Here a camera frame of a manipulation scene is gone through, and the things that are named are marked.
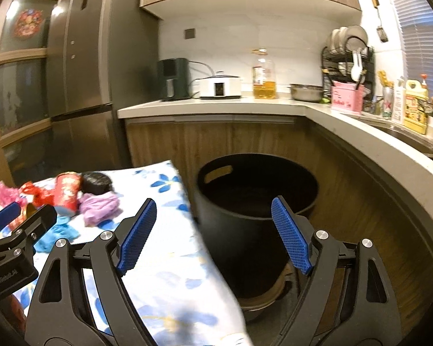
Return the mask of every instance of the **stainless steel refrigerator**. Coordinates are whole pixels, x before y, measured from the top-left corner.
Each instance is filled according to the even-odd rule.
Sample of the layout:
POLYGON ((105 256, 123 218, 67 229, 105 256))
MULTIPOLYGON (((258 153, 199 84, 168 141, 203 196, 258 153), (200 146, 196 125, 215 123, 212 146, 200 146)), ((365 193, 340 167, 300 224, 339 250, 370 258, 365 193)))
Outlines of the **stainless steel refrigerator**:
POLYGON ((131 166, 117 110, 158 99, 158 19, 139 0, 60 0, 46 87, 60 171, 131 166))

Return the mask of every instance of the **trash can handle hole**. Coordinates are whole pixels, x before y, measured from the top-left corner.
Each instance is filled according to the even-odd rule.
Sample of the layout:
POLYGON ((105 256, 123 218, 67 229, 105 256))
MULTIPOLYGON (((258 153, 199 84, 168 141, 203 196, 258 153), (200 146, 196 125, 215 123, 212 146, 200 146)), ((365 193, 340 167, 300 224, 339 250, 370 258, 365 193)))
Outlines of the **trash can handle hole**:
POLYGON ((204 183, 210 183, 214 179, 220 178, 221 176, 226 176, 227 174, 232 173, 233 166, 232 165, 226 165, 222 166, 221 168, 214 169, 211 172, 207 173, 204 177, 204 183))

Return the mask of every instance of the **venetian blind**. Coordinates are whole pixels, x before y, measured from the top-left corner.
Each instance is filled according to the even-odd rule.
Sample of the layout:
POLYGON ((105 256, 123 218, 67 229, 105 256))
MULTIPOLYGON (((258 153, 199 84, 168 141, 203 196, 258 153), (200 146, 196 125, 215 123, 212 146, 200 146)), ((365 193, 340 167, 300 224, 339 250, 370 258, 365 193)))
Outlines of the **venetian blind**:
POLYGON ((393 0, 400 22, 406 54, 406 72, 410 79, 421 80, 427 74, 433 96, 433 10, 426 0, 393 0))

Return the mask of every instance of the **metal screw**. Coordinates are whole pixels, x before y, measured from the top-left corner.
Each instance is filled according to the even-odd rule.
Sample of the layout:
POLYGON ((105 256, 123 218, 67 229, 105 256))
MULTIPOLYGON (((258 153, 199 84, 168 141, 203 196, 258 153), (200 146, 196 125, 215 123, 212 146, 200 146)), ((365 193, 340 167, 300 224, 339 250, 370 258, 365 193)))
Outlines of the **metal screw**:
POLYGON ((363 246, 367 247, 367 248, 372 247, 372 241, 370 239, 367 239, 367 238, 363 239, 363 246))
POLYGON ((56 247, 64 247, 66 246, 66 240, 64 238, 58 239, 56 241, 56 247))
POLYGON ((102 232, 101 233, 101 239, 103 240, 103 241, 106 241, 106 240, 108 240, 108 239, 111 239, 112 238, 112 232, 110 232, 109 230, 107 231, 107 232, 102 232))
POLYGON ((327 239, 329 238, 329 233, 325 230, 318 230, 316 232, 316 237, 318 237, 319 239, 327 239))

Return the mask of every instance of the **blue gripper pad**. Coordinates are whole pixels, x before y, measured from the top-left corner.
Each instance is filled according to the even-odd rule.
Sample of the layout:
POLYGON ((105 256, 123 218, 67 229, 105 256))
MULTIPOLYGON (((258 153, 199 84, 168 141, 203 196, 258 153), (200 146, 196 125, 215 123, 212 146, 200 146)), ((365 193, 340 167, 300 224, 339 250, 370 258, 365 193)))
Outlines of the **blue gripper pad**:
POLYGON ((295 224, 292 211, 287 207, 285 201, 282 202, 279 197, 274 198, 271 203, 271 216, 294 267, 307 275, 313 268, 309 261, 309 246, 304 235, 295 224))
POLYGON ((119 262, 116 268, 121 276, 135 267, 156 218, 157 205, 155 201, 150 200, 120 246, 119 262))
POLYGON ((8 204, 0 211, 0 230, 7 226, 21 214, 21 207, 18 203, 13 202, 8 204))

